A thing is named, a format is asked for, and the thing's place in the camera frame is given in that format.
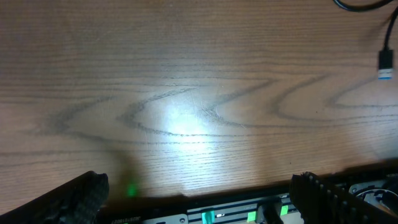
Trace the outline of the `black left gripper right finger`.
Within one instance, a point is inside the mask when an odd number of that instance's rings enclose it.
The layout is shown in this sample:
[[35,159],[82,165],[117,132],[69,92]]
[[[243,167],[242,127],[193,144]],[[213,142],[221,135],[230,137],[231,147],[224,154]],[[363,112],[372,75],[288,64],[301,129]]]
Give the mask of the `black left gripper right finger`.
[[292,176],[289,195],[290,201],[308,224],[397,224],[396,216],[311,172]]

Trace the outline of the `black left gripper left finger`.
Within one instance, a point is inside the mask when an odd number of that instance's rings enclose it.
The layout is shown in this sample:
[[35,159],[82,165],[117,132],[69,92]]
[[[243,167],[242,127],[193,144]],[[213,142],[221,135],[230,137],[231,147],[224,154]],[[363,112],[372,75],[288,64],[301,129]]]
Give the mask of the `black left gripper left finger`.
[[108,195],[108,176],[88,171],[1,215],[1,224],[92,224]]

